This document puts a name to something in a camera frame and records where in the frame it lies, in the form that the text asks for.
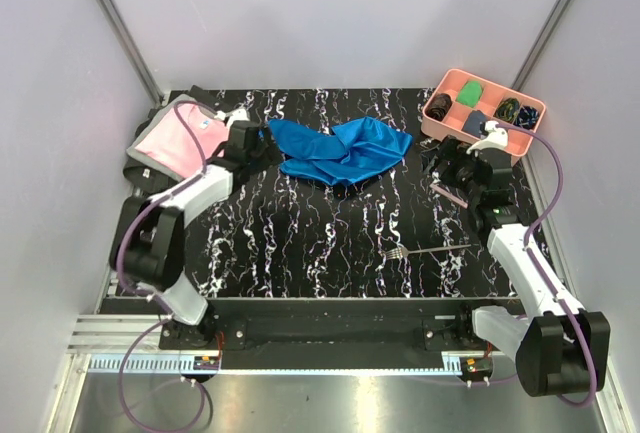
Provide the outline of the blue satin napkin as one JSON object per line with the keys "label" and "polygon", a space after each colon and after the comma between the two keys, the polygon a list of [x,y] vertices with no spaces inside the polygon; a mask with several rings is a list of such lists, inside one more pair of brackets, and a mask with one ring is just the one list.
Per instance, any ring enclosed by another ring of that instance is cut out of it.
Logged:
{"label": "blue satin napkin", "polygon": [[334,126],[329,134],[284,119],[270,120],[269,128],[286,156],[282,173],[330,186],[350,186],[386,172],[413,143],[410,134],[371,117]]}

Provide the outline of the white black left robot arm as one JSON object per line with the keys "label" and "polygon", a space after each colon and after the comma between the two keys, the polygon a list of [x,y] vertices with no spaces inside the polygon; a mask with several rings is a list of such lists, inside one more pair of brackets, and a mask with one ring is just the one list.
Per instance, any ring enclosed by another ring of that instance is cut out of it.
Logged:
{"label": "white black left robot arm", "polygon": [[208,301],[185,273],[186,229],[278,160],[267,127],[237,121],[203,170],[162,193],[132,196],[122,206],[110,267],[125,291],[158,302],[171,319],[182,323],[181,337],[193,348],[208,347],[216,325],[207,318]]}

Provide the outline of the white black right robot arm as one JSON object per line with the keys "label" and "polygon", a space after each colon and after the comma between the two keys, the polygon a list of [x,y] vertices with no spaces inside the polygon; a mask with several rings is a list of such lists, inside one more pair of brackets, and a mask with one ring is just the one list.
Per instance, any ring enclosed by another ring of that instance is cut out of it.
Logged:
{"label": "white black right robot arm", "polygon": [[457,343],[497,347],[531,397],[590,406],[605,385],[611,326],[566,289],[533,240],[535,227],[522,224],[509,154],[487,139],[468,145],[447,136],[424,172],[434,185],[464,193],[471,230],[507,273],[526,314],[518,320],[504,307],[477,307],[454,324]]}

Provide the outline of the grey rolled cloth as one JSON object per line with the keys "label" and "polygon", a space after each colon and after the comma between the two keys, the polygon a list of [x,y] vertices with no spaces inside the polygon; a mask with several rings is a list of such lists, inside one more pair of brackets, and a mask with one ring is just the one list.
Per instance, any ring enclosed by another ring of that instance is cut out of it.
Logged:
{"label": "grey rolled cloth", "polygon": [[481,110],[472,110],[462,126],[462,131],[468,135],[480,138],[484,133],[484,124],[486,121],[487,116]]}

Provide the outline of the brown patterned rolled tie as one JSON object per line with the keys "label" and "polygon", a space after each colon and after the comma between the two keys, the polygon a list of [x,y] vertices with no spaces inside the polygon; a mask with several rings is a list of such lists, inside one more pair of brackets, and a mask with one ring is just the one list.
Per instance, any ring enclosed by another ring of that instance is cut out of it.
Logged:
{"label": "brown patterned rolled tie", "polygon": [[427,109],[427,116],[436,120],[442,121],[447,115],[452,105],[452,99],[449,94],[439,93],[435,95]]}

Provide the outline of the green rolled cloth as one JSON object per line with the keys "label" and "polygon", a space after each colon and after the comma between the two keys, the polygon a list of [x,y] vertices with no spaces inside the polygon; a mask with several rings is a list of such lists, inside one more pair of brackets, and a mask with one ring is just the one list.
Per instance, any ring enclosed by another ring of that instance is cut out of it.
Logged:
{"label": "green rolled cloth", "polygon": [[467,81],[456,96],[456,102],[474,108],[484,93],[483,85],[476,80]]}

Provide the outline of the blue yellow patterned rolled tie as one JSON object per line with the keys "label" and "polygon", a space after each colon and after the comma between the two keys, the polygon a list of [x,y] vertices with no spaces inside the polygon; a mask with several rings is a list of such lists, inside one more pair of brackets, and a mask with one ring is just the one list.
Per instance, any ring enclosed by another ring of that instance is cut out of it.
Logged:
{"label": "blue yellow patterned rolled tie", "polygon": [[513,124],[519,114],[521,104],[517,98],[503,99],[495,110],[494,117],[503,122]]}

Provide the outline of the pink folded shirt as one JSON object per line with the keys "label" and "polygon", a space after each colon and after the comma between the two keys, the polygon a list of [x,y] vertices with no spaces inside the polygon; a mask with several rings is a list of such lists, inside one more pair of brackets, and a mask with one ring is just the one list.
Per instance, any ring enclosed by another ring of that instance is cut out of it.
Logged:
{"label": "pink folded shirt", "polygon": [[127,154],[180,182],[202,170],[229,131],[221,119],[195,104],[181,104],[178,112],[189,129],[170,105],[143,130]]}

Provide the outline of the dark blue patterned rolled tie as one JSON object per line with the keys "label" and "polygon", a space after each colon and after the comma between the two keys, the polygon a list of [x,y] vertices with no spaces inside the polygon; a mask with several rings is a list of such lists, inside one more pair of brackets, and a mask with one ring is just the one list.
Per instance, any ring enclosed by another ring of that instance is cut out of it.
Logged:
{"label": "dark blue patterned rolled tie", "polygon": [[540,112],[538,109],[533,106],[523,105],[518,111],[514,125],[525,130],[533,130],[538,123],[539,117]]}

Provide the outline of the grey folded shirt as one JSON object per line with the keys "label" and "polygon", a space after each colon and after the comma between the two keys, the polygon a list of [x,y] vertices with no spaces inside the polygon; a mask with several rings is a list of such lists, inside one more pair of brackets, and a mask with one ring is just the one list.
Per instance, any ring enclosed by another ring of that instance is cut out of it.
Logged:
{"label": "grey folded shirt", "polygon": [[174,105],[188,100],[181,95],[162,108],[127,148],[127,155],[145,167],[182,181],[202,169],[203,160],[189,131],[176,116]]}

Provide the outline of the silver fork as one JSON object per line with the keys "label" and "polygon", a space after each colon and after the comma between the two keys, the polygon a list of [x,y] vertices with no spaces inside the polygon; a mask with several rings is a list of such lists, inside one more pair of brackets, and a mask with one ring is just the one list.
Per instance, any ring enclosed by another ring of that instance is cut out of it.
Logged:
{"label": "silver fork", "polygon": [[432,247],[432,248],[425,248],[425,249],[409,250],[404,246],[397,246],[391,250],[386,251],[383,254],[383,256],[386,258],[387,261],[390,261],[390,260],[407,258],[411,255],[419,255],[424,253],[432,254],[432,253],[439,253],[439,252],[449,252],[449,251],[455,251],[460,249],[466,249],[469,247],[470,247],[469,244],[462,244],[462,245],[449,245],[449,246],[439,246],[439,247]]}

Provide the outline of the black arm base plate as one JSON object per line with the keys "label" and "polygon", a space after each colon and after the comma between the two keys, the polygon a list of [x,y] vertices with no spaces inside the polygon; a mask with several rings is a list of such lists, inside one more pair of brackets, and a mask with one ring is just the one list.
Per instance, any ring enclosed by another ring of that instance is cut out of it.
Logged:
{"label": "black arm base plate", "polygon": [[206,338],[171,323],[159,346],[222,348],[222,370],[243,374],[454,374],[457,354],[481,352],[471,310],[504,299],[221,299],[212,301]]}

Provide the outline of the aluminium frame rail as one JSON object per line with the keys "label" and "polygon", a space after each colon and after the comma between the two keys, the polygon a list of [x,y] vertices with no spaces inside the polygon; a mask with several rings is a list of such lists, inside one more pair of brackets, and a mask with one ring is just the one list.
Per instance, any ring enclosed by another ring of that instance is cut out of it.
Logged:
{"label": "aluminium frame rail", "polygon": [[146,94],[154,105],[160,105],[165,97],[146,61],[144,60],[136,41],[122,17],[115,0],[96,0],[109,23],[121,49],[132,66],[136,76]]}

